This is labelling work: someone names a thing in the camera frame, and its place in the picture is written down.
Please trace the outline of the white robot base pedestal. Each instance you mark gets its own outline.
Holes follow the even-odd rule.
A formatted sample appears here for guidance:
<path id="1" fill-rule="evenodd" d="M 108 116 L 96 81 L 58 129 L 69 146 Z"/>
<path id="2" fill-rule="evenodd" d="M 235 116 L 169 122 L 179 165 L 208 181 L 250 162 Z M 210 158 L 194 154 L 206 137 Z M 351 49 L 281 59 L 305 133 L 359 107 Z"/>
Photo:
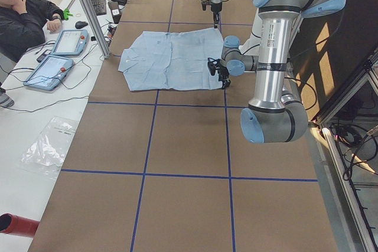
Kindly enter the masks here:
<path id="1" fill-rule="evenodd" d="M 239 46 L 240 52 L 246 55 L 258 55 L 259 44 L 262 36 L 262 20 L 259 17 L 259 9 L 256 9 L 255 18 L 250 32 L 250 37 L 243 45 Z"/>

